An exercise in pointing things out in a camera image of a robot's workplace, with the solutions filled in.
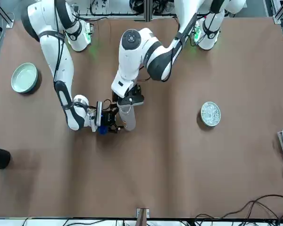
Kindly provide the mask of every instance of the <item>brown tabletop surface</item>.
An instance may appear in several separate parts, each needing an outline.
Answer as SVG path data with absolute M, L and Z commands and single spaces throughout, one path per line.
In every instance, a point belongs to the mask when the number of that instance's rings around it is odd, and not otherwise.
M 73 97 L 85 95 L 91 105 L 111 98 L 126 29 L 148 27 L 165 46 L 177 29 L 173 19 L 95 25 L 92 45 L 70 50 Z M 141 83 L 134 131 L 100 136 L 67 127 L 40 44 L 15 23 L 0 55 L 0 148 L 13 156 L 0 171 L 0 217 L 134 217 L 138 207 L 152 218 L 220 217 L 261 195 L 283 194 L 281 27 L 271 18 L 233 18 L 221 31 L 211 51 L 187 45 L 168 82 Z M 10 85 L 24 62 L 42 74 L 32 95 Z M 206 101 L 221 109 L 211 130 L 198 117 Z M 283 213 L 283 200 L 262 202 Z M 252 217 L 272 215 L 255 207 Z

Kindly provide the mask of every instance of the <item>metal frame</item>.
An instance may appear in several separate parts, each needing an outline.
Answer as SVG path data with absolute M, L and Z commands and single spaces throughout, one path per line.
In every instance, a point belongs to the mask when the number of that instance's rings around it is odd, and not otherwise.
M 279 10 L 273 16 L 275 24 L 281 24 L 281 18 L 282 17 L 283 17 L 283 5 L 281 5 Z
M 0 16 L 2 17 L 2 19 L 4 19 L 7 23 L 6 27 L 7 28 L 12 28 L 13 24 L 14 24 L 14 20 L 15 19 L 10 19 L 10 17 L 7 15 L 7 13 L 2 9 L 2 7 L 0 6 Z

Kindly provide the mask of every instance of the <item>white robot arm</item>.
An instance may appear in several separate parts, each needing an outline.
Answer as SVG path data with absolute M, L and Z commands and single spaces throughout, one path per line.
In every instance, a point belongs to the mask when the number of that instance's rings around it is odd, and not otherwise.
M 143 104 L 141 89 L 137 85 L 139 68 L 143 65 L 156 81 L 167 81 L 172 65 L 190 38 L 197 21 L 197 11 L 205 0 L 174 0 L 179 19 L 179 30 L 170 46 L 165 48 L 148 28 L 124 32 L 119 45 L 119 67 L 111 89 L 118 95 L 117 106 L 125 129 L 135 128 L 134 106 Z M 239 12 L 246 0 L 211 1 L 210 14 L 200 23 L 202 37 L 198 45 L 211 49 L 217 39 L 225 8 L 231 13 Z
M 85 96 L 76 95 L 72 99 L 74 65 L 64 43 L 64 34 L 60 32 L 66 31 L 71 47 L 75 51 L 82 51 L 90 44 L 85 32 L 89 24 L 76 20 L 65 0 L 42 0 L 34 3 L 24 9 L 21 19 L 26 31 L 40 42 L 69 128 L 79 130 L 90 126 L 95 132 L 98 126 L 102 126 L 102 130 L 117 132 L 117 106 L 110 105 L 110 109 L 104 111 L 102 102 L 97 102 L 97 107 L 92 107 Z

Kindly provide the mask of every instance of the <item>black cable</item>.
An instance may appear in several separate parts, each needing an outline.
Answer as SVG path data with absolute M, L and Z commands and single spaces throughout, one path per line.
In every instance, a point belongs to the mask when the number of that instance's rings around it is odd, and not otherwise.
M 93 22 L 93 21 L 99 21 L 101 19 L 109 19 L 108 17 L 104 16 L 104 17 L 101 17 L 101 18 L 98 18 L 98 19 L 86 19 L 86 18 L 83 18 L 83 17 L 80 17 L 80 14 L 77 16 L 75 14 L 72 14 L 75 18 L 79 19 L 79 20 L 83 20 L 83 21 L 86 21 L 86 22 Z
M 26 221 L 28 220 L 29 218 L 26 218 L 25 221 L 23 222 L 22 226 L 25 225 Z
M 69 224 L 69 225 L 66 225 L 66 226 L 71 226 L 71 225 L 94 225 L 96 223 L 103 222 L 103 221 L 105 221 L 105 220 L 99 220 L 99 221 L 92 222 L 92 223 L 80 223 L 80 222 L 78 222 L 78 223 L 72 223 L 72 224 Z
M 181 48 L 183 48 L 183 43 L 181 42 L 181 40 L 179 40 L 180 44 L 181 44 Z M 161 80 L 162 82 L 166 82 L 169 80 L 169 78 L 171 77 L 171 73 L 172 73 L 172 66 L 173 66 L 173 58 L 174 58 L 174 48 L 172 48 L 171 50 L 171 67 L 170 67 L 170 72 L 168 77 L 165 80 Z
M 54 10 L 55 10 L 55 19 L 56 19 L 56 24 L 57 24 L 57 32 L 59 32 L 56 5 L 57 5 L 57 0 L 54 0 Z M 55 68 L 55 73 L 53 75 L 53 82 L 55 82 L 55 79 L 56 79 L 56 75 L 57 75 L 57 71 L 58 71 L 59 58 L 60 58 L 60 39 L 58 38 L 58 59 L 57 59 L 57 64 L 56 64 L 56 68 Z
M 263 199 L 263 198 L 266 198 L 266 197 L 280 197 L 280 198 L 283 198 L 283 195 L 280 195 L 280 194 L 267 194 L 267 195 L 263 195 L 263 196 L 261 196 L 261 197 L 255 199 L 255 200 L 248 201 L 241 209 L 239 209 L 239 210 L 237 210 L 237 211 L 229 212 L 229 213 L 225 214 L 224 216 L 222 216 L 222 217 L 220 217 L 220 218 L 213 218 L 212 216 L 210 216 L 210 215 L 208 215 L 208 214 L 198 214 L 198 215 L 195 217 L 195 221 L 197 220 L 197 218 L 198 218 L 199 216 L 207 216 L 207 217 L 209 217 L 209 218 L 201 218 L 201 223 L 202 223 L 203 221 L 205 221 L 205 220 L 208 220 L 208 219 L 214 220 L 214 221 L 222 220 L 222 219 L 224 219 L 225 217 L 227 217 L 227 216 L 229 216 L 229 215 L 236 214 L 236 213 L 239 213 L 239 212 L 243 211 L 250 203 L 257 203 L 258 200 Z
M 74 106 L 77 106 L 77 107 L 83 107 L 85 105 L 82 105 L 80 102 L 73 102 Z M 90 108 L 90 109 L 96 109 L 96 107 L 94 106 L 91 106 L 91 105 L 86 105 L 87 108 Z
M 199 16 L 198 18 L 197 18 L 197 20 L 200 20 L 200 19 L 202 19 L 202 18 L 205 18 L 207 15 L 209 15 L 210 14 L 210 12 L 208 12 L 208 13 L 205 13 L 205 14 L 197 14 L 197 16 Z
M 280 225 L 282 219 L 283 219 L 283 215 L 280 216 L 279 219 L 278 219 L 278 224 L 277 224 L 278 226 Z
M 65 223 L 63 224 L 63 226 L 65 226 L 66 224 L 67 224 L 67 222 L 69 221 L 69 219 L 67 219 L 66 221 L 65 221 Z
M 111 102 L 111 100 L 109 100 L 109 99 L 104 100 L 104 101 L 103 101 L 103 105 L 104 105 L 104 103 L 105 103 L 106 101 L 109 101 L 109 102 L 110 102 L 110 104 L 109 104 L 109 106 L 108 106 L 108 107 L 104 108 L 103 110 L 107 110 L 107 109 L 109 109 L 109 108 L 110 108 L 110 106 L 112 105 L 112 102 Z
M 210 23 L 209 26 L 208 26 L 208 30 L 211 28 L 211 25 L 212 25 L 212 23 L 213 23 L 213 20 L 215 19 L 215 16 L 216 16 L 216 14 L 213 15 L 213 18 L 212 18 L 212 20 L 211 20 L 211 23 Z M 198 40 L 198 42 L 196 43 L 196 45 L 198 45 L 199 43 L 201 43 L 201 41 L 206 37 L 206 35 L 207 35 L 207 33 L 204 32 L 204 35 L 200 38 L 200 40 Z

